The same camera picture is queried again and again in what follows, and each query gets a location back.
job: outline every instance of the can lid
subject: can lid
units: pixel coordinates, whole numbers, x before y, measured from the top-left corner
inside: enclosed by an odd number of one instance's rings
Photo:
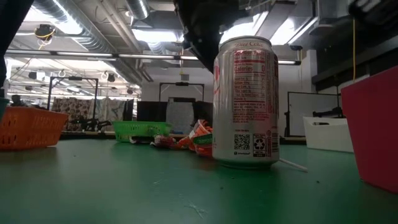
[[[239,39],[259,39],[259,40],[262,40],[262,41],[264,41],[264,42],[267,42],[267,44],[269,44],[269,45],[272,47],[271,41],[269,41],[267,38],[258,37],[258,36],[245,35],[245,36],[240,36],[240,37],[234,37],[234,38],[231,38],[231,39],[227,40],[226,42],[222,43],[222,44],[218,47],[218,49],[220,50],[225,44],[227,44],[227,43],[229,43],[229,42],[231,42],[231,41],[234,41],[234,40],[239,40]]]

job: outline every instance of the red bin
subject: red bin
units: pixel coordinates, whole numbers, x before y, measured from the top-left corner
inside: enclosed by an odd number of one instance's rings
[[[398,67],[341,90],[361,178],[398,193]]]

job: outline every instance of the qr code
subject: qr code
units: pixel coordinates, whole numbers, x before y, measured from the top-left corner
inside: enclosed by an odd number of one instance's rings
[[[250,134],[235,134],[234,142],[235,150],[249,150]]]

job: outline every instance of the orange basket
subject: orange basket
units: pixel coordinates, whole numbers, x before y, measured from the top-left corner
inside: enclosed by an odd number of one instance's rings
[[[7,107],[0,123],[0,150],[23,150],[58,143],[67,114]]]

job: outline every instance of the whiteboard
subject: whiteboard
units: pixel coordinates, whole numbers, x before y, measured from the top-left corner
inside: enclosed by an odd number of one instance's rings
[[[314,111],[330,111],[338,106],[337,95],[289,92],[288,99],[291,136],[305,136],[304,116],[312,117]]]

